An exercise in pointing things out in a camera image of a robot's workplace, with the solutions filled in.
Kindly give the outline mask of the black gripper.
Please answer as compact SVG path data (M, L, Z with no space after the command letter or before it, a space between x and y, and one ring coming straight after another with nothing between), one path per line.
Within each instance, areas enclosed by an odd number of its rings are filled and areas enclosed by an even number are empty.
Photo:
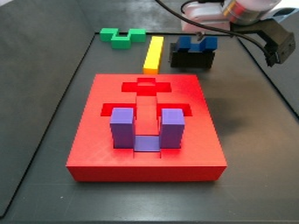
M232 25L232 31L240 34L256 34L264 41L263 49L268 53L266 63L283 64L295 51L295 34L274 20L267 19L251 25Z

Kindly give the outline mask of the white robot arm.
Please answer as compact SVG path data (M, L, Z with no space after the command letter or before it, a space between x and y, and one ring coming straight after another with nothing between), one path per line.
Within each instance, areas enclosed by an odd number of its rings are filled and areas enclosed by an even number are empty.
M240 34L256 34L268 53L266 63L283 64L295 51L295 35L280 25L299 11L299 0L190 0L182 16L192 22Z

